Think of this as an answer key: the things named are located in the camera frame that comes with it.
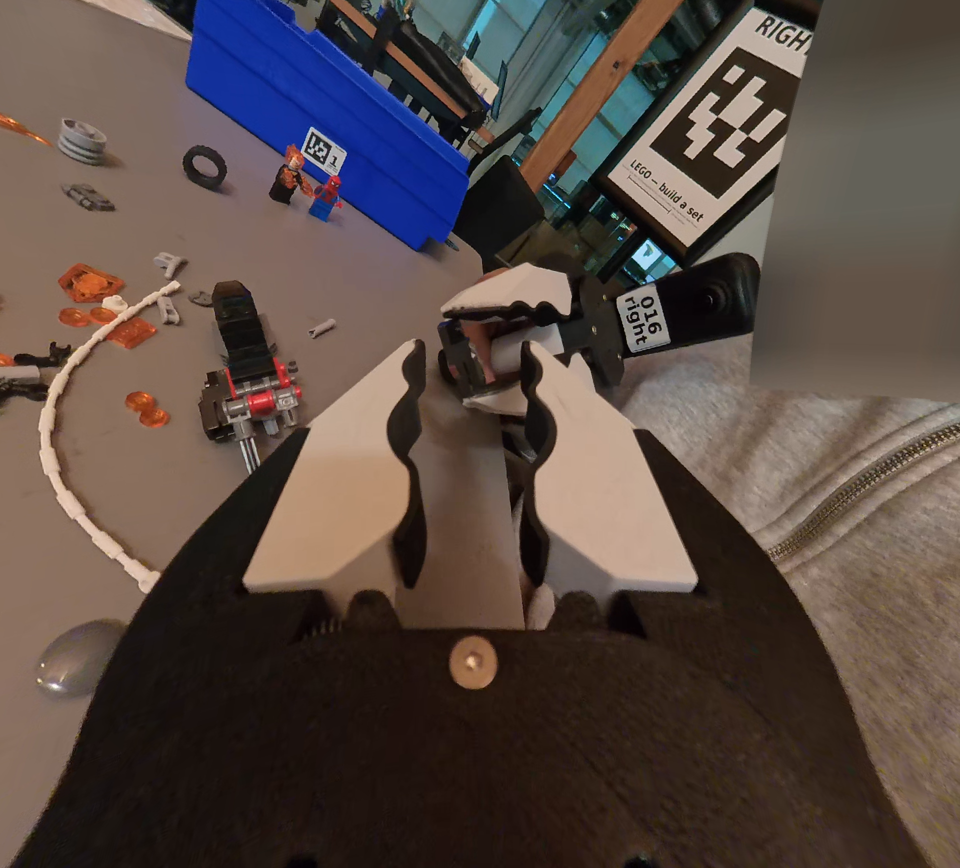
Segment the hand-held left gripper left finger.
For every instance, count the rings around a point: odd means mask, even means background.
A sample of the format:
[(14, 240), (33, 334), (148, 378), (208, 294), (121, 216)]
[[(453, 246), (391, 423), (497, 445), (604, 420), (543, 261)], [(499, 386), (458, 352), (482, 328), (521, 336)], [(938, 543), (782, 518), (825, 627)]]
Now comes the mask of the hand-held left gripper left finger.
[(243, 578), (253, 594), (317, 590), (336, 615), (357, 594), (394, 600), (426, 562), (414, 444), (422, 434), (426, 345), (411, 339), (307, 428)]

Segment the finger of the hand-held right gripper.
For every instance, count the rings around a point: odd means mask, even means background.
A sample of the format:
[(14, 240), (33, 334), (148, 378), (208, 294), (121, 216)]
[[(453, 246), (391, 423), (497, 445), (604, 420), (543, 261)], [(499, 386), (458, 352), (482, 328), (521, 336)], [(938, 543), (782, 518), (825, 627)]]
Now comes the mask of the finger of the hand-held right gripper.
[(440, 315), (477, 323), (516, 319), (555, 323), (569, 319), (573, 308), (567, 273), (521, 264), (462, 290), (442, 306)]
[(497, 322), (462, 322), (463, 334), (480, 362), (484, 388), (472, 389), (462, 406), (487, 414), (526, 414), (527, 398), (520, 387), (522, 344), (539, 344), (559, 357), (564, 351), (559, 326), (526, 326), (499, 335), (497, 329)]

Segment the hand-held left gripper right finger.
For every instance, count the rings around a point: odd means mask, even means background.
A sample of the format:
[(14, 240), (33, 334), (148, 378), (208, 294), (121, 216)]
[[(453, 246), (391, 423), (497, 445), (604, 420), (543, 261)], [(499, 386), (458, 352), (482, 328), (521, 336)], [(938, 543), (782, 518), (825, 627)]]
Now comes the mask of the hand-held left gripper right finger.
[(521, 348), (526, 439), (520, 560), (556, 598), (689, 594), (698, 575), (637, 431), (594, 387), (537, 343)]

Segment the black lego wheel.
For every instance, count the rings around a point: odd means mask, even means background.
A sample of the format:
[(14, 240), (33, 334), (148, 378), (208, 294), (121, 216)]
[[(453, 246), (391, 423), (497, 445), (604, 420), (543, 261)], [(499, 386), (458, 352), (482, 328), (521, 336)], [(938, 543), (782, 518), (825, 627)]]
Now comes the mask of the black lego wheel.
[(461, 398), (484, 394), (491, 388), (481, 356), (464, 331), (460, 320), (445, 320), (438, 325), (440, 352), (438, 368)]

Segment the black red lego motorcycle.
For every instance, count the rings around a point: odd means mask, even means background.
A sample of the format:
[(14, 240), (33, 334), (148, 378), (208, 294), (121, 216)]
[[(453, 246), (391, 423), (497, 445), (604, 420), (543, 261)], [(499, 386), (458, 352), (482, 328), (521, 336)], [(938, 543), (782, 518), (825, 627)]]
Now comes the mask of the black red lego motorcycle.
[(215, 284), (211, 307), (222, 341), (222, 367), (210, 371), (198, 400), (206, 438), (234, 443), (251, 475), (260, 466), (257, 430), (277, 438), (298, 426), (303, 390), (294, 365), (278, 358), (255, 300), (240, 281)]

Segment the grey dome lego piece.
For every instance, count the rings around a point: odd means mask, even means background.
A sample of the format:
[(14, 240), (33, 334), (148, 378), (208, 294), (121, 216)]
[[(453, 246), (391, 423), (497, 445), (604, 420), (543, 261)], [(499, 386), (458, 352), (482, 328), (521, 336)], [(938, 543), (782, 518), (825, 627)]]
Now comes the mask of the grey dome lego piece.
[(118, 619), (95, 619), (58, 635), (35, 667), (38, 688), (60, 699), (93, 694), (127, 628)]

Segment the orange faceted lego piece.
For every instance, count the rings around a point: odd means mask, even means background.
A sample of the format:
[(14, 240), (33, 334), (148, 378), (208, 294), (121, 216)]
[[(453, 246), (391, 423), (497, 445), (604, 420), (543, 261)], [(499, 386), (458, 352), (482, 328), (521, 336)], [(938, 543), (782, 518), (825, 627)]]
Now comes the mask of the orange faceted lego piece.
[(100, 304), (103, 299), (118, 295), (126, 286), (124, 279), (86, 263), (68, 268), (57, 284), (71, 302), (81, 305)]

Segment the black lego tyre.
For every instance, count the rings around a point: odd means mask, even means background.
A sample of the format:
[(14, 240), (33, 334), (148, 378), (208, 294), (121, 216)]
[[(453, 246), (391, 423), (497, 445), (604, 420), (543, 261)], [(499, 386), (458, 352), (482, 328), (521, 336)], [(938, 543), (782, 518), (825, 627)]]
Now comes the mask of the black lego tyre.
[(213, 192), (222, 190), (229, 172), (222, 154), (202, 144), (190, 147), (183, 155), (181, 164), (192, 184)]

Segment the dark grey lego plate piece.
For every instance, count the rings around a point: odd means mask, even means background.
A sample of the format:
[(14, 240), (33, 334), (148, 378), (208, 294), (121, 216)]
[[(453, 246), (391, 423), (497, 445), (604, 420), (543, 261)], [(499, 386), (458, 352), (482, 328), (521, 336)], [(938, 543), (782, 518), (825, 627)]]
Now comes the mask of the dark grey lego plate piece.
[(63, 183), (60, 188), (68, 199), (85, 211), (96, 213), (116, 211), (114, 202), (88, 183)]

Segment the grey lego wheel hub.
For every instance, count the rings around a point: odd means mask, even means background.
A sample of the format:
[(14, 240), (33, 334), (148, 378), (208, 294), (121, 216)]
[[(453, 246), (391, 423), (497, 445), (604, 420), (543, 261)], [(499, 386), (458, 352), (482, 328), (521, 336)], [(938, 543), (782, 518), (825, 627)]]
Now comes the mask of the grey lego wheel hub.
[(61, 119), (56, 147), (68, 158), (87, 166), (104, 166), (107, 138), (101, 130), (74, 119)]

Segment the background work table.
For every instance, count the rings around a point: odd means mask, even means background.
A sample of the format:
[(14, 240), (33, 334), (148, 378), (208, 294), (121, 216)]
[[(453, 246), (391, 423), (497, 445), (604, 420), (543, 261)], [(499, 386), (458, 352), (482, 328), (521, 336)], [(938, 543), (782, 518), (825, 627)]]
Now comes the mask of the background work table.
[(487, 127), (489, 110), (474, 92), (466, 77), (442, 51), (430, 58), (429, 52), (403, 34), (395, 13), (376, 20), (350, 0), (321, 0), (318, 31), (341, 47), (358, 65), (373, 75), (388, 76), (390, 90), (399, 99), (411, 100), (438, 119), (441, 131), (457, 140), (454, 129), (464, 130), (464, 138), (483, 145), (492, 144)]

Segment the orange transparent flat plate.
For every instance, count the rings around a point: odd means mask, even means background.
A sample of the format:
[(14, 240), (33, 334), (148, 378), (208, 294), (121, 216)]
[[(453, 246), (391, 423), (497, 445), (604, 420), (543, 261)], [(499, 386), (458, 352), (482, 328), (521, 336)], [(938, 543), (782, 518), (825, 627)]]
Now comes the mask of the orange transparent flat plate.
[(155, 325), (136, 316), (112, 328), (104, 340), (124, 349), (133, 350), (155, 336), (157, 332)]

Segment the blue plastic bin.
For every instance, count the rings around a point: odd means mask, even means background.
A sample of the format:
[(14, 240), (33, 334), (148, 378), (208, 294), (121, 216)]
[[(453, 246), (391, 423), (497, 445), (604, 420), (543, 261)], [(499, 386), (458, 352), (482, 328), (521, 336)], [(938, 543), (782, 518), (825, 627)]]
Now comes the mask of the blue plastic bin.
[(450, 237), (468, 161), (280, 0), (196, 0), (187, 88), (414, 250)]

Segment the thin orange flame piece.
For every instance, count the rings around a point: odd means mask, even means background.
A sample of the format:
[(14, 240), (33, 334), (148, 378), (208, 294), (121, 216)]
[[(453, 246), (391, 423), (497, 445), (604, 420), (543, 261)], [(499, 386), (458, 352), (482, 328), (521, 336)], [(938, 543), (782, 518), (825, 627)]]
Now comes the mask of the thin orange flame piece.
[(0, 115), (0, 126), (4, 131), (8, 131), (14, 134), (18, 134), (24, 138), (27, 138), (33, 142), (38, 142), (40, 144), (46, 145), (48, 147), (54, 147), (53, 143), (47, 138), (43, 137), (39, 133), (30, 130), (28, 127), (18, 122), (17, 119), (12, 118), (6, 114), (1, 113)]

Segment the wooden post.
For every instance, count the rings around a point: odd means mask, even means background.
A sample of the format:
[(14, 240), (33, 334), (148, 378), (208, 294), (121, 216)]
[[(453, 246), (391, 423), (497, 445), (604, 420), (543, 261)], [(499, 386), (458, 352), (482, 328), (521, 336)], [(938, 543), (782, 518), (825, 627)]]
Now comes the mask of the wooden post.
[(519, 174), (538, 193), (684, 0), (638, 0), (534, 144)]

